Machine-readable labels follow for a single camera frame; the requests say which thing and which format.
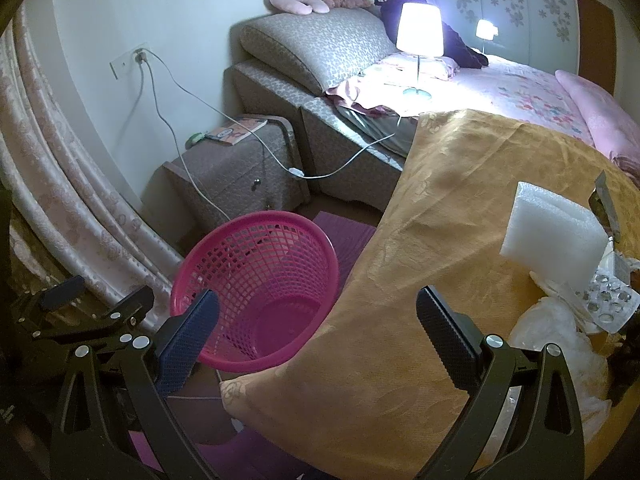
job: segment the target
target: table lamp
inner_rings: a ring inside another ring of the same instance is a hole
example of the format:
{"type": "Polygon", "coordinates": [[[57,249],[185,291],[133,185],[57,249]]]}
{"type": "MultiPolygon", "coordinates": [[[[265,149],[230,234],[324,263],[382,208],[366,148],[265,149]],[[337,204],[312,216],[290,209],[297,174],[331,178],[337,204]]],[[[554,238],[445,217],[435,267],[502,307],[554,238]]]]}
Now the table lamp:
{"type": "Polygon", "coordinates": [[[479,20],[476,28],[476,36],[482,40],[482,53],[484,54],[484,42],[493,41],[498,35],[498,27],[488,20],[479,20]]]}
{"type": "Polygon", "coordinates": [[[444,35],[440,9],[427,4],[404,4],[398,27],[398,50],[418,57],[418,77],[416,88],[407,88],[404,94],[421,95],[431,98],[431,94],[420,90],[420,58],[439,57],[444,54],[444,35]]]}

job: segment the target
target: wall outlet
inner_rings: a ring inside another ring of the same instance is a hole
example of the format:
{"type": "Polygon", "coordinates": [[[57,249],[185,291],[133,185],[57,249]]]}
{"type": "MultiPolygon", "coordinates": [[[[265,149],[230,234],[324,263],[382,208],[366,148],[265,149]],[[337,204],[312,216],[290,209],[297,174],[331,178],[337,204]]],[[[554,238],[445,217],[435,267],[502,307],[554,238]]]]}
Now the wall outlet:
{"type": "Polygon", "coordinates": [[[138,65],[136,62],[136,51],[139,48],[149,48],[148,43],[143,43],[137,46],[136,48],[132,48],[128,52],[122,54],[122,56],[118,56],[116,59],[111,61],[109,65],[111,66],[111,71],[116,79],[122,79],[125,76],[129,75],[133,72],[133,69],[138,65]]]}

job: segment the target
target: lampshade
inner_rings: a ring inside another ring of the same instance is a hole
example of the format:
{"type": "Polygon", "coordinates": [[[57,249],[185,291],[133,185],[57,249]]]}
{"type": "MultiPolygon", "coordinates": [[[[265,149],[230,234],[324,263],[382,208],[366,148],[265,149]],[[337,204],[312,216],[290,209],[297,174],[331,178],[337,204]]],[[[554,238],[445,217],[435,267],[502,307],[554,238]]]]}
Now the lampshade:
{"type": "Polygon", "coordinates": [[[493,41],[498,35],[498,27],[488,20],[480,20],[476,29],[476,36],[482,40],[493,41]]]}
{"type": "Polygon", "coordinates": [[[404,4],[396,46],[414,56],[442,56],[444,37],[440,9],[427,4],[404,4]]]}

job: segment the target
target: pink laundry basket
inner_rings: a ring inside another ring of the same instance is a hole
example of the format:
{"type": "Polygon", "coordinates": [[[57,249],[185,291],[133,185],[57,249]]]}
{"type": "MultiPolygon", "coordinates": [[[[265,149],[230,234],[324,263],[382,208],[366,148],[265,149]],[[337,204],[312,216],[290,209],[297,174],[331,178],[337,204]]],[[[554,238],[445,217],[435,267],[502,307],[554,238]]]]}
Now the pink laundry basket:
{"type": "Polygon", "coordinates": [[[187,256],[171,292],[171,314],[204,289],[220,318],[200,361],[225,372],[258,372],[291,359],[334,306],[338,260],[313,222],[282,211],[237,218],[187,256]]]}

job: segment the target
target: brown door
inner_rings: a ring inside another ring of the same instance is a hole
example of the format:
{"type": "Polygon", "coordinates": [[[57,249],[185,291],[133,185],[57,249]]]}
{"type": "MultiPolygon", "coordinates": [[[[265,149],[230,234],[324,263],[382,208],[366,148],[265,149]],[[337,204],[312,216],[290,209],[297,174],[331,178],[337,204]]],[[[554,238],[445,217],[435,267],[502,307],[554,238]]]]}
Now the brown door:
{"type": "Polygon", "coordinates": [[[616,87],[616,21],[598,0],[578,0],[580,11],[579,75],[613,95],[616,87]]]}

